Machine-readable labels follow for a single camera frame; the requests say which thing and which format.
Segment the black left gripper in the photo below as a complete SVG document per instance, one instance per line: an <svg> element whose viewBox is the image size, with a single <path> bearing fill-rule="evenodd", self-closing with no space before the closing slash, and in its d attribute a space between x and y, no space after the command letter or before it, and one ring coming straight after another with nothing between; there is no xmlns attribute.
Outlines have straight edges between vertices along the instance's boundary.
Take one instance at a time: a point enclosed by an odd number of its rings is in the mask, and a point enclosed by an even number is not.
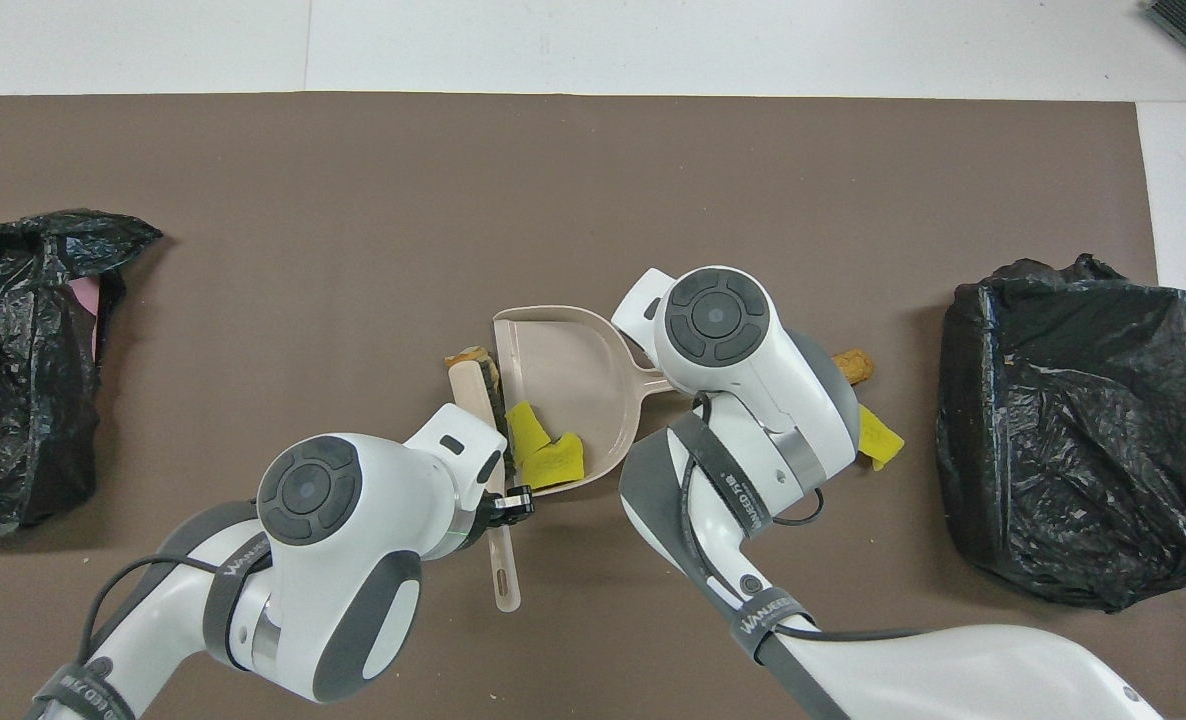
<svg viewBox="0 0 1186 720"><path fill-rule="evenodd" d="M506 488L498 498L480 498L471 530L506 527L510 516L530 516L534 511L533 488Z"/></svg>

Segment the beige hand brush black bristles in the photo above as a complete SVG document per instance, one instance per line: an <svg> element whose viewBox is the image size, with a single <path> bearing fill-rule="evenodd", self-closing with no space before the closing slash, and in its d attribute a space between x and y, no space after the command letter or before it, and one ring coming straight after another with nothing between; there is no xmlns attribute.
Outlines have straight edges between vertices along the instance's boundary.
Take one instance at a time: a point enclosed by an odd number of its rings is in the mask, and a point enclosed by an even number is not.
<svg viewBox="0 0 1186 720"><path fill-rule="evenodd" d="M476 364L464 363L449 368L448 382L453 402L457 406L483 420L489 428L498 429L493 395L485 388L483 375ZM515 612L519 610L523 598L521 598L519 580L517 580L510 528L487 528L485 542L487 542L489 556L491 556L496 606L500 612Z"/></svg>

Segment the yellow sponge piece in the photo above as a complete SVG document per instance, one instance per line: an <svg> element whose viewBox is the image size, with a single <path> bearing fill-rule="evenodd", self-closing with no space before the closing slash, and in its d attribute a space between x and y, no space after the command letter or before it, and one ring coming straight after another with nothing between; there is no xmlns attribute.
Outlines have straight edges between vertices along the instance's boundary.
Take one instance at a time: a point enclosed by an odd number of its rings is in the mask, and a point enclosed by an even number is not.
<svg viewBox="0 0 1186 720"><path fill-rule="evenodd" d="M530 433L519 439L521 483L533 489L556 488L587 477L584 441L565 433L557 439Z"/></svg>
<svg viewBox="0 0 1186 720"><path fill-rule="evenodd" d="M523 466L525 461L533 459L544 447L551 445L553 439L535 414L533 404L519 402L514 404L505 414L509 423L512 455L517 465Z"/></svg>
<svg viewBox="0 0 1186 720"><path fill-rule="evenodd" d="M857 452L867 457L873 470L882 471L895 455L900 454L905 441L867 406L859 406L859 420L861 420L861 432L859 432Z"/></svg>

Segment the beige plastic dustpan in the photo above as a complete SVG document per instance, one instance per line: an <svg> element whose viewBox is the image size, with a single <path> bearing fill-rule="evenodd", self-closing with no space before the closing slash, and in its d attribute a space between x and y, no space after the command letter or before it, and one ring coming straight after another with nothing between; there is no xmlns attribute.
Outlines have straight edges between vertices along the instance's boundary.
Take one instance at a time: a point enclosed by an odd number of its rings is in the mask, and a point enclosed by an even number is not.
<svg viewBox="0 0 1186 720"><path fill-rule="evenodd" d="M584 470L542 486L519 477L535 496L587 486L619 469L635 442L645 399L672 391L658 369L640 365L613 325L584 307L535 305L493 318L506 410L530 404L538 425L574 434Z"/></svg>

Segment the striped toy croissant piece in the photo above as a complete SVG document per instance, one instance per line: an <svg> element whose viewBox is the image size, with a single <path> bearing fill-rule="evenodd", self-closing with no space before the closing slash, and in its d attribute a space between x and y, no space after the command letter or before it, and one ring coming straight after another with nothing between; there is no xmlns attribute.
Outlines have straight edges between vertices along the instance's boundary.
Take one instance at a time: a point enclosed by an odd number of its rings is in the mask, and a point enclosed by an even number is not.
<svg viewBox="0 0 1186 720"><path fill-rule="evenodd" d="M444 363L448 369L464 363L473 363L483 375L483 382L487 391L500 391L500 369L498 369L496 359L487 351L487 348L482 348L480 345L463 348L455 355L446 356Z"/></svg>

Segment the crumpled black bag pink bin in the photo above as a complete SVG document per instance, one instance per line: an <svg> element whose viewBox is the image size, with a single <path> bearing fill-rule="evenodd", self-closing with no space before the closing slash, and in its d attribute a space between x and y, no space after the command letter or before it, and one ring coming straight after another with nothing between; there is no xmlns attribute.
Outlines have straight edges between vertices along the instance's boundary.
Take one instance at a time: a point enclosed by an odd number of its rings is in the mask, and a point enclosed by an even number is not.
<svg viewBox="0 0 1186 720"><path fill-rule="evenodd" d="M0 223L0 536L94 495L101 352L122 270L162 232L69 209Z"/></svg>

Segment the right black trash bag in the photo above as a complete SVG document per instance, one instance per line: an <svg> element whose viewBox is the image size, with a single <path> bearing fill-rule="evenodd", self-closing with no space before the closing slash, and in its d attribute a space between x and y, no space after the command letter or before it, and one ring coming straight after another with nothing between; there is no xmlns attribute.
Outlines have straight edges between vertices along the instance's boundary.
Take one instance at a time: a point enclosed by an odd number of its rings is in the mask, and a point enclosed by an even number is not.
<svg viewBox="0 0 1186 720"><path fill-rule="evenodd" d="M1108 614L1186 588L1186 289L1088 254L959 283L935 431L974 568Z"/></svg>

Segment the brown table mat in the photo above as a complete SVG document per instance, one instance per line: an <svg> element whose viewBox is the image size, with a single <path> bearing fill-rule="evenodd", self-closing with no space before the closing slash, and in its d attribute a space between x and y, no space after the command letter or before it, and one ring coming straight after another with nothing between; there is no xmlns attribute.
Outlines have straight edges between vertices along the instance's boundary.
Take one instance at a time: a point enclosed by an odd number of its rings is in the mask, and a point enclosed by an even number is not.
<svg viewBox="0 0 1186 720"><path fill-rule="evenodd" d="M942 316L959 283L1083 251L1155 283L1128 102L251 94L0 97L0 222L91 208L164 238L125 274L98 489L0 537L0 720L72 660L93 597L323 432L406 439L506 307L608 316L640 274L731 265L791 329L863 348L905 438L806 527L745 544L825 627L1063 633L1186 716L1186 591L1120 614L1006 590L948 534Z"/></svg>

